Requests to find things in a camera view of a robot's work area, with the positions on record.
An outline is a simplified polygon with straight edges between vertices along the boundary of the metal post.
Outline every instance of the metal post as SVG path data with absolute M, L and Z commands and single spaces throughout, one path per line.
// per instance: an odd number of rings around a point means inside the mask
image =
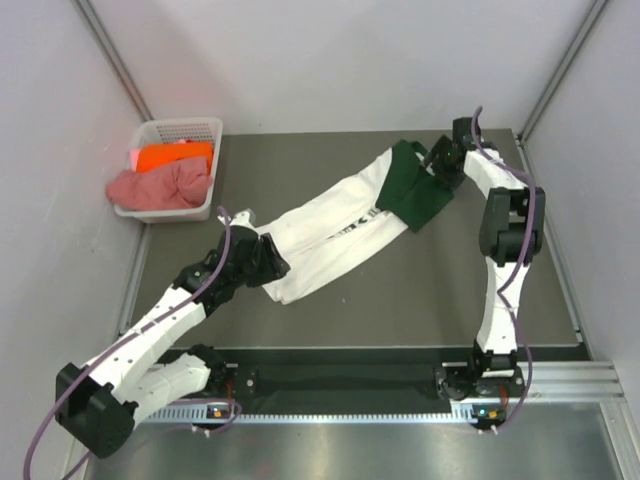
M 556 93 L 556 90 L 562 83 L 562 80 L 569 71 L 569 68 L 573 64 L 573 61 L 578 55 L 578 52 L 584 45 L 585 40 L 593 29 L 593 26 L 602 15 L 602 12 L 604 12 L 604 9 L 608 3 L 609 0 L 595 0 L 591 4 L 591 8 L 589 8 L 587 15 L 585 16 L 580 25 L 580 28 L 578 29 L 578 32 L 569 44 L 569 48 L 567 48 L 567 51 L 562 56 L 562 60 L 560 60 L 560 63 L 556 67 L 553 75 L 551 76 L 551 79 L 549 80 L 549 83 L 542 91 L 542 95 L 538 99 L 536 106 L 533 108 L 533 111 L 525 122 L 522 132 L 520 132 L 520 134 L 518 135 L 518 138 L 522 142 L 526 142 L 531 136 L 533 129 L 536 127 L 538 121 L 540 120 L 540 117 L 547 109 L 547 106 L 553 98 L 553 95 Z
M 82 20 L 87 25 L 87 28 L 93 35 L 98 47 L 113 69 L 113 73 L 115 73 L 116 77 L 120 81 L 122 88 L 127 93 L 127 96 L 131 100 L 131 103 L 137 110 L 142 121 L 147 122 L 149 120 L 153 120 L 151 111 L 147 107 L 138 87 L 136 87 L 136 84 L 131 78 L 127 67 L 125 67 L 124 62 L 120 58 L 120 54 L 116 50 L 116 47 L 109 38 L 109 34 L 105 30 L 104 25 L 102 25 L 102 22 L 93 8 L 93 5 L 91 5 L 90 0 L 71 0 L 71 3 L 76 7 L 80 17 L 82 17 Z

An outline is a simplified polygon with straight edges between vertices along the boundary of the orange cloth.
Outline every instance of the orange cloth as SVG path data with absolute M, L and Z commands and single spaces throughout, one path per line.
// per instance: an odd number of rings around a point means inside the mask
M 183 210 L 202 205 L 212 182 L 204 157 L 185 158 L 147 173 L 120 172 L 106 193 L 130 210 Z
M 209 142 L 147 145 L 138 155 L 136 172 L 146 173 L 176 160 L 193 157 L 205 157 L 207 160 L 207 174 L 211 173 L 213 146 Z

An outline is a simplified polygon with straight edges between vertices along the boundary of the floor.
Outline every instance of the floor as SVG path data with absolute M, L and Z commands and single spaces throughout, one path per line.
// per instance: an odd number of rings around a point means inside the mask
M 85 478 L 622 480 L 597 404 L 530 405 L 481 437 L 460 424 L 237 425 L 209 440 L 167 428 L 141 426 Z
M 444 131 L 224 137 L 214 205 L 245 208 L 265 224 L 358 172 L 398 139 L 429 148 Z M 507 164 L 522 167 L 511 130 L 486 130 Z M 487 274 L 478 247 L 484 200 L 469 180 L 419 233 L 405 231 L 360 267 L 287 306 L 243 289 L 177 346 L 347 347 L 471 345 Z M 153 306 L 180 269 L 215 247 L 222 225 L 152 227 L 134 319 Z M 533 345 L 574 345 L 576 334 L 545 246 L 524 284 L 519 318 Z

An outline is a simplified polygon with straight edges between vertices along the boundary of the green cloth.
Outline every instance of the green cloth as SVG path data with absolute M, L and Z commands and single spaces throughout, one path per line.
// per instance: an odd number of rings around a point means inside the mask
M 376 207 L 389 210 L 417 232 L 453 199 L 453 191 L 438 182 L 416 155 L 427 150 L 418 142 L 400 140 L 392 148 L 391 167 Z

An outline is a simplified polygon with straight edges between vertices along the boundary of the laundry basket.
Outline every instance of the laundry basket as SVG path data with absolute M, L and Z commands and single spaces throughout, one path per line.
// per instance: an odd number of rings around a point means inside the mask
M 152 144 L 175 143 L 180 139 L 189 139 L 194 142 L 211 142 L 213 144 L 213 164 L 211 166 L 213 183 L 207 191 L 205 202 L 197 208 L 184 210 L 138 211 L 115 205 L 114 208 L 117 215 L 137 218 L 144 223 L 199 222 L 209 218 L 213 186 L 216 179 L 216 170 L 218 169 L 220 142 L 222 141 L 222 120 L 213 117 L 197 117 L 145 122 L 134 133 L 129 148 L 133 150 Z M 125 170 L 131 169 L 129 155 L 127 155 L 124 168 Z

